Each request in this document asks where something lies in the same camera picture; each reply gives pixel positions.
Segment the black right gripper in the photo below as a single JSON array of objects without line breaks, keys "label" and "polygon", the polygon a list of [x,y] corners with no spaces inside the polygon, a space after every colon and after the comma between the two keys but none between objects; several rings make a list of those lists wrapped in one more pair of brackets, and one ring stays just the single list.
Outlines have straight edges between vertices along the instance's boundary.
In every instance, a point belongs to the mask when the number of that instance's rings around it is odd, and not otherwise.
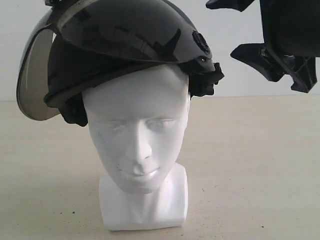
[{"label": "black right gripper", "polygon": [[[296,55],[291,90],[309,93],[318,82],[316,58],[320,55],[319,0],[261,0],[260,12],[265,43],[276,52]],[[230,56],[278,82],[285,71],[264,43],[244,43]]]}]

